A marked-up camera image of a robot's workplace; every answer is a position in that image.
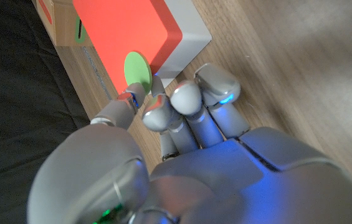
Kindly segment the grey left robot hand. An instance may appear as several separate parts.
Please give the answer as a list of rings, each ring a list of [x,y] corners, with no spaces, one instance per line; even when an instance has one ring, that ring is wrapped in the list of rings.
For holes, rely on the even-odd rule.
[[[352,179],[233,107],[240,84],[211,63],[145,103],[131,84],[44,161],[28,223],[352,223]]]

